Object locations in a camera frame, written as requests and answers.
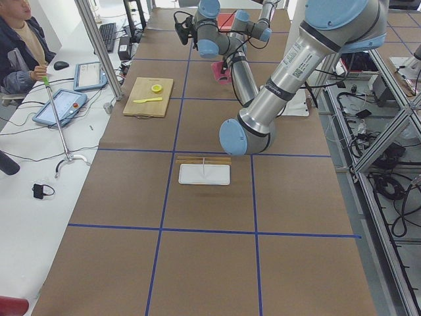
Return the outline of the maroon wiping cloth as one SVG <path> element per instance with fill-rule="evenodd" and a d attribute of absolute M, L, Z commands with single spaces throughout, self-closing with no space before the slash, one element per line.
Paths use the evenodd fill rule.
<path fill-rule="evenodd" d="M 222 85 L 230 84 L 232 82 L 232 77 L 230 70 L 228 69 L 228 64 L 225 61 L 218 61 L 211 64 L 212 73 L 214 79 Z"/>

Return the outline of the white rectangular tray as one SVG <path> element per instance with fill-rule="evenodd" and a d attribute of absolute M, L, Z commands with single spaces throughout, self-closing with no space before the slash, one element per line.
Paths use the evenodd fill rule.
<path fill-rule="evenodd" d="M 192 185 L 229 185 L 229 165 L 181 164 L 178 177 L 180 184 Z"/>

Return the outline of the yellow plastic knife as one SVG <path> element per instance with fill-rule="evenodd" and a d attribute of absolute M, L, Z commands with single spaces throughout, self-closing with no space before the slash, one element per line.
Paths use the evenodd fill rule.
<path fill-rule="evenodd" d="M 147 99 L 135 99 L 132 102 L 137 104 L 147 103 L 147 102 L 158 102 L 163 101 L 162 97 L 153 97 L 153 98 L 147 98 Z"/>

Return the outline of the yellow lemon slices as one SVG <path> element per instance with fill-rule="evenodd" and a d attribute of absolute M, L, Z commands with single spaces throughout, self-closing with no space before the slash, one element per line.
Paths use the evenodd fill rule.
<path fill-rule="evenodd" d="M 153 93 L 160 93 L 162 91 L 162 86 L 160 84 L 154 84 L 151 86 L 151 91 Z"/>

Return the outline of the bamboo cutting board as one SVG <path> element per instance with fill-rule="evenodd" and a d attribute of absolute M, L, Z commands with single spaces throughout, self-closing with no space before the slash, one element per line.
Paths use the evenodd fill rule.
<path fill-rule="evenodd" d="M 151 91 L 151 86 L 154 84 L 160 84 L 162 86 L 162 91 L 160 93 L 153 93 Z M 126 117 L 146 118 L 165 117 L 173 85 L 174 80 L 170 78 L 137 77 L 124 107 L 123 115 Z M 142 104 L 132 102 L 135 99 L 147 99 L 153 97 L 162 97 L 163 101 L 147 102 Z"/>

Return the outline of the pink plastic bin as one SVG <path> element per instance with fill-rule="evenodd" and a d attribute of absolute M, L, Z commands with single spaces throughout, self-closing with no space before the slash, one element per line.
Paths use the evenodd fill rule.
<path fill-rule="evenodd" d="M 218 29 L 221 32 L 229 32 L 234 23 L 235 13 L 220 13 L 217 17 Z"/>

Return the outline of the metal reacher grabber tool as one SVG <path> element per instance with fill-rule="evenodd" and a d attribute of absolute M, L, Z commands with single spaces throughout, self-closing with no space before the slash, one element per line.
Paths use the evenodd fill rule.
<path fill-rule="evenodd" d="M 66 144 L 66 140 L 64 138 L 64 134 L 62 132 L 62 126 L 61 126 L 61 120 L 59 118 L 58 112 L 57 112 L 57 108 L 55 107 L 55 102 L 53 99 L 53 93 L 52 93 L 52 89 L 49 83 L 49 80 L 47 78 L 47 76 L 43 76 L 42 77 L 43 83 L 46 87 L 48 96 L 49 96 L 49 100 L 50 100 L 50 104 L 51 104 L 51 108 L 55 117 L 55 121 L 56 121 L 56 125 L 57 125 L 57 129 L 59 131 L 59 135 L 61 138 L 61 142 L 62 142 L 62 146 L 64 149 L 64 154 L 65 154 L 65 158 L 62 159 L 57 166 L 55 167 L 55 178 L 57 179 L 59 177 L 59 173 L 60 173 L 60 168 L 62 167 L 63 164 L 66 163 L 71 163 L 72 161 L 75 160 L 82 160 L 87 166 L 91 166 L 91 163 L 88 161 L 88 159 L 84 156 L 84 155 L 80 155 L 80 154 L 73 154 L 69 149 L 68 146 Z"/>

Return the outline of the teach pendant tablet far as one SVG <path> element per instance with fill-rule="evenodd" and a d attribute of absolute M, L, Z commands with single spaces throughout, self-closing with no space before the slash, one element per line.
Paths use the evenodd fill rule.
<path fill-rule="evenodd" d="M 100 62 L 79 63 L 75 66 L 73 90 L 83 92 L 102 88 L 108 80 Z"/>

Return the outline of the teach pendant tablet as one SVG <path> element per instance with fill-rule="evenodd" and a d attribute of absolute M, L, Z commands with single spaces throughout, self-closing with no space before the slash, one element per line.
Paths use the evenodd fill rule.
<path fill-rule="evenodd" d="M 68 124 L 86 104 L 87 95 L 73 90 L 59 89 L 53 94 L 53 100 L 60 124 L 61 126 L 64 126 Z M 56 128 L 57 122 L 53 113 L 51 102 L 48 101 L 45 103 L 44 106 L 34 115 L 32 120 L 35 123 Z"/>
<path fill-rule="evenodd" d="M 83 92 L 102 88 L 108 80 L 100 62 L 79 63 L 75 66 L 73 90 Z"/>

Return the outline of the teach pendant tablet near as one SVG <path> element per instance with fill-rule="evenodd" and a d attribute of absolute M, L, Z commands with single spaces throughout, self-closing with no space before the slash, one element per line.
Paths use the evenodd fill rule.
<path fill-rule="evenodd" d="M 53 94 L 53 100 L 60 124 L 61 126 L 64 126 L 68 124 L 86 104 L 87 95 L 73 90 L 59 89 Z M 57 122 L 53 113 L 51 102 L 48 101 L 45 103 L 44 106 L 34 115 L 32 120 L 35 123 L 56 128 Z"/>

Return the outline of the black keyboard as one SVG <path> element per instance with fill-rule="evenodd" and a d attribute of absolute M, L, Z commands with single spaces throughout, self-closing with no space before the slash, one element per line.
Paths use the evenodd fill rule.
<path fill-rule="evenodd" d="M 107 52 L 112 53 L 114 50 L 114 42 L 116 39 L 116 24 L 107 23 L 100 25 L 99 33 L 103 39 Z"/>

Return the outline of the black computer mouse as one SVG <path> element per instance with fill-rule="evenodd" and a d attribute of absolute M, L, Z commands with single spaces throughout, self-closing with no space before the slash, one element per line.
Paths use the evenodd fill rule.
<path fill-rule="evenodd" d="M 55 70 L 62 70 L 68 68 L 70 65 L 65 61 L 57 61 L 54 63 L 53 68 Z"/>

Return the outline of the seated person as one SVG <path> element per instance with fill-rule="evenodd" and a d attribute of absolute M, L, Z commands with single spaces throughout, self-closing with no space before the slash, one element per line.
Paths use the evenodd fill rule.
<path fill-rule="evenodd" d="M 1 93 L 28 93 L 47 76 L 56 53 L 28 1 L 1 2 Z"/>

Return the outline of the red cylinder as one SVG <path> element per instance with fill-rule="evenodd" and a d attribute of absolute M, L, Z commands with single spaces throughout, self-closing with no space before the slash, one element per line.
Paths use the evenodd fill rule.
<path fill-rule="evenodd" d="M 23 316 L 28 311 L 29 302 L 23 298 L 0 297 L 1 316 Z"/>

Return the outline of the aluminium frame post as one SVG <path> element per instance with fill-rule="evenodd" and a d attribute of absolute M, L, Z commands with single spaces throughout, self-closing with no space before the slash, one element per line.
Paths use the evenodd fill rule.
<path fill-rule="evenodd" d="M 74 2 L 86 29 L 89 40 L 94 48 L 94 51 L 96 52 L 96 55 L 99 58 L 99 61 L 101 62 L 103 70 L 105 71 L 109 85 L 111 86 L 112 92 L 114 94 L 114 98 L 117 101 L 120 101 L 123 96 L 122 88 L 118 83 L 107 49 L 95 23 L 93 13 L 91 12 L 89 6 L 89 1 L 75 0 Z"/>

